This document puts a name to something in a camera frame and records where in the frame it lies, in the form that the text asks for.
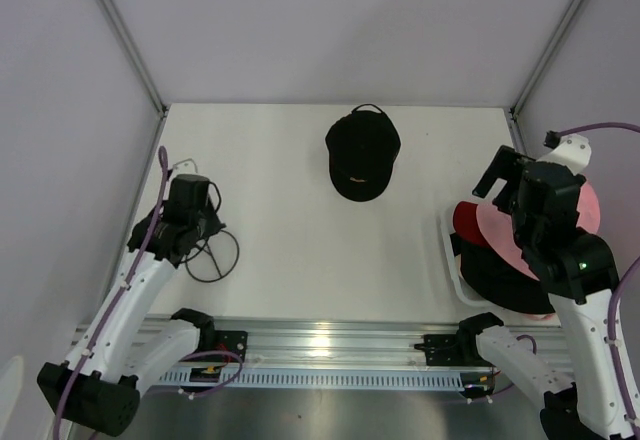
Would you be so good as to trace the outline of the black baseball cap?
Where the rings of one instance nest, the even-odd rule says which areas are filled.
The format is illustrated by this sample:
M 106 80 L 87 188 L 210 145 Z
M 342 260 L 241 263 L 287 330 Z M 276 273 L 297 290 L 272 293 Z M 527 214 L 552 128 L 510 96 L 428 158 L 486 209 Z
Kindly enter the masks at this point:
M 401 139 L 384 110 L 361 104 L 329 128 L 325 145 L 336 191 L 350 201 L 368 202 L 388 187 Z

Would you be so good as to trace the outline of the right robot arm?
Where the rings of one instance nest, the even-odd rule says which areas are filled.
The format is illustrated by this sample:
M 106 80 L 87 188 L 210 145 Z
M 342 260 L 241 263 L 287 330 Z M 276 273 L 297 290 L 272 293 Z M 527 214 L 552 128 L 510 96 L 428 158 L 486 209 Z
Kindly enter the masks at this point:
M 550 439 L 636 439 L 639 390 L 616 321 L 624 280 L 611 249 L 578 224 L 586 179 L 569 167 L 502 146 L 473 194 L 505 180 L 493 204 L 538 278 L 564 331 L 571 376 L 554 372 L 492 313 L 460 322 L 456 352 L 501 370 L 539 410 Z

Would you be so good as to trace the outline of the pink bucket hat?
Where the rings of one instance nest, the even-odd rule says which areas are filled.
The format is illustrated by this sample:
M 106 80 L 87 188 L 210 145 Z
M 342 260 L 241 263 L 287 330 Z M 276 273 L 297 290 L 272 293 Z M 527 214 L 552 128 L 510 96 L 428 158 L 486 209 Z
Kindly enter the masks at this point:
M 596 234 L 600 227 L 601 212 L 597 194 L 589 182 L 580 191 L 577 205 L 577 226 L 588 233 Z M 490 203 L 480 203 L 476 208 L 479 231 L 489 246 L 511 267 L 531 279 L 538 280 L 522 259 L 522 250 L 513 238 L 511 219 Z

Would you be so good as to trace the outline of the red baseball cap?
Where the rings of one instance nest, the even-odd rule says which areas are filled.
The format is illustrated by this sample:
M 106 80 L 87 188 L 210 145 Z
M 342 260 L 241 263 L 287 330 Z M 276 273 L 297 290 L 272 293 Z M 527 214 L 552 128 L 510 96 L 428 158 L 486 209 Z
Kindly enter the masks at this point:
M 489 243 L 480 231 L 477 221 L 476 203 L 461 201 L 453 211 L 453 227 L 455 233 L 465 242 L 472 245 L 488 248 Z

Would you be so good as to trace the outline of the black wire hat stand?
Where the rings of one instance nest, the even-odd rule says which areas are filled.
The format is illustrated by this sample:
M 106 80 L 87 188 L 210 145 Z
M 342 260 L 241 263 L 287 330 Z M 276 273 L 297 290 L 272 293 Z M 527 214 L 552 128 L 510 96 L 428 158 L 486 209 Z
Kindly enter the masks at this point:
M 202 237 L 196 242 L 196 246 L 183 258 L 181 264 L 188 277 L 198 284 L 214 285 L 228 278 L 235 270 L 241 256 L 240 242 L 237 237 L 228 229 L 221 220 L 214 233 Z M 233 258 L 224 263 L 219 259 L 219 254 L 215 250 L 215 242 L 228 241 L 233 250 Z M 194 263 L 207 261 L 212 267 L 211 275 L 199 274 L 194 270 Z

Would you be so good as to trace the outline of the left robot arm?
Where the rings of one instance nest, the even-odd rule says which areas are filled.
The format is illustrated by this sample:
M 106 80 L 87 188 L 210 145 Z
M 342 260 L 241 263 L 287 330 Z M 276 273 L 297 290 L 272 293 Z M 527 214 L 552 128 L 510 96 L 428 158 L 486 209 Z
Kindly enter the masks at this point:
M 217 345 L 211 316 L 174 313 L 151 341 L 134 348 L 150 307 L 197 244 L 224 225 L 210 180 L 179 174 L 169 196 L 133 229 L 116 283 L 83 338 L 59 364 L 45 363 L 37 384 L 57 420 L 111 437 L 131 424 L 142 396 L 183 358 L 205 360 Z

